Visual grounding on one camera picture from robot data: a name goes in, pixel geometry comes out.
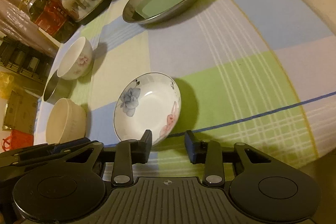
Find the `cream plastic bowl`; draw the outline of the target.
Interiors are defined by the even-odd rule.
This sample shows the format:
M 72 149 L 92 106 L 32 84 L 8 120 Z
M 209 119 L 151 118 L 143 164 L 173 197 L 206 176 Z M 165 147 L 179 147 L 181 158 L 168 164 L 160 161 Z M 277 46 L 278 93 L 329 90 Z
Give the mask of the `cream plastic bowl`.
M 86 125 L 86 111 L 72 100 L 61 98 L 50 112 L 46 126 L 46 142 L 65 143 L 83 138 Z

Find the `white floral shallow dish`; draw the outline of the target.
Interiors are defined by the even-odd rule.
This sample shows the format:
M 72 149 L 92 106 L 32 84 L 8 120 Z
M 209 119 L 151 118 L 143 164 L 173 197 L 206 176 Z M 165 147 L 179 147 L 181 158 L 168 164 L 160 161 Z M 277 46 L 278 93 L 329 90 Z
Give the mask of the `white floral shallow dish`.
M 113 127 L 120 141 L 141 139 L 152 133 L 152 145 L 168 137 L 176 125 L 182 107 L 181 92 L 170 76 L 149 72 L 130 82 L 119 96 Z

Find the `small steel bowl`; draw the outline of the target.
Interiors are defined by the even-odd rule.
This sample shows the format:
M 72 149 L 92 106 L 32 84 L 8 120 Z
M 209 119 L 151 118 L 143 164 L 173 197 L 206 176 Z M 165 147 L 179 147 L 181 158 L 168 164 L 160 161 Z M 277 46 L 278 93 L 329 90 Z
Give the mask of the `small steel bowl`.
M 58 77 L 57 71 L 55 71 L 47 81 L 43 93 L 43 100 L 54 105 L 59 99 L 68 98 L 71 90 L 72 81 Z

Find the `white floral ceramic bowl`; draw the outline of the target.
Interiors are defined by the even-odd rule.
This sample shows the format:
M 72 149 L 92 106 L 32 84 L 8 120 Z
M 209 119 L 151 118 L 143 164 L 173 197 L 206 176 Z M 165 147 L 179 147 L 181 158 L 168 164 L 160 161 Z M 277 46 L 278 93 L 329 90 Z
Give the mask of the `white floral ceramic bowl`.
M 93 48 L 84 36 L 78 38 L 63 56 L 57 76 L 64 80 L 75 80 L 84 76 L 93 60 Z

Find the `red shopping bag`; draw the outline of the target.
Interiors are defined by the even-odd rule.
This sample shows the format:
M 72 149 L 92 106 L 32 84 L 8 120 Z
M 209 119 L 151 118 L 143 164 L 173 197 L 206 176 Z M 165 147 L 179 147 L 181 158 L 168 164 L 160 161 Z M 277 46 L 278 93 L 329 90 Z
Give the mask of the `red shopping bag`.
M 19 148 L 30 147 L 34 143 L 34 136 L 18 130 L 11 130 L 5 139 L 2 139 L 3 151 L 10 151 Z

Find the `cardboard box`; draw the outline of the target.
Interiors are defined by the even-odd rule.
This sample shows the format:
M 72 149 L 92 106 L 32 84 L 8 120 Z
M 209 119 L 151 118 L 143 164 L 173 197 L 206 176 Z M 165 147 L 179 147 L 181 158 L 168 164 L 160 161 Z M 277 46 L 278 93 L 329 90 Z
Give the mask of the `cardboard box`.
M 33 135 L 37 107 L 37 97 L 26 92 L 20 94 L 12 91 L 6 104 L 2 129 Z

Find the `checked pastel tablecloth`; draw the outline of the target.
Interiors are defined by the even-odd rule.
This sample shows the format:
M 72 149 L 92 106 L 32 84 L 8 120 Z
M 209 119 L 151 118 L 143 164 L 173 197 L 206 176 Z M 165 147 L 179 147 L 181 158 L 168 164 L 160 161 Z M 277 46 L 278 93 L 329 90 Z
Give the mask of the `checked pastel tablecloth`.
M 175 79 L 178 123 L 136 176 L 201 176 L 186 130 L 224 146 L 242 141 L 296 168 L 335 148 L 335 32 L 302 0 L 199 0 L 153 27 L 125 22 L 127 1 L 113 0 L 76 32 L 97 56 L 71 98 L 87 109 L 87 136 L 113 145 L 124 87 L 146 72 Z

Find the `yellow plastic bag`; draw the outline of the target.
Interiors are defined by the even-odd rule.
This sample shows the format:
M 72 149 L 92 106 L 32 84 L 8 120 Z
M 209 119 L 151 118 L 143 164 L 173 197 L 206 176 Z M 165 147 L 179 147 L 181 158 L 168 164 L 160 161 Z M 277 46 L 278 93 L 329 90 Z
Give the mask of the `yellow plastic bag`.
M 8 73 L 0 72 L 0 97 L 8 99 L 14 87 L 14 77 Z

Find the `black folded rack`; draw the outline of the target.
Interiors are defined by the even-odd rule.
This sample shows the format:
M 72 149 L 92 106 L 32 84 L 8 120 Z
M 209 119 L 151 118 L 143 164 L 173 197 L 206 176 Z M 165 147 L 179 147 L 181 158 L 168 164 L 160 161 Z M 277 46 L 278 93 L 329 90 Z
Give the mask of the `black folded rack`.
M 1 38 L 1 66 L 45 84 L 51 69 L 52 58 L 20 41 Z

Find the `cooking oil bottle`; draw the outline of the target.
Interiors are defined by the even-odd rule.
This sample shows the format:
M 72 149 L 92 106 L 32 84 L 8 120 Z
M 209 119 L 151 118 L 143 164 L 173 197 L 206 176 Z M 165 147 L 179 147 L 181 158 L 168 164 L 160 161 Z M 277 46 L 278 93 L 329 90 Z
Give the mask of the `cooking oil bottle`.
M 58 42 L 66 43 L 79 25 L 69 16 L 60 0 L 21 0 L 19 9 Z

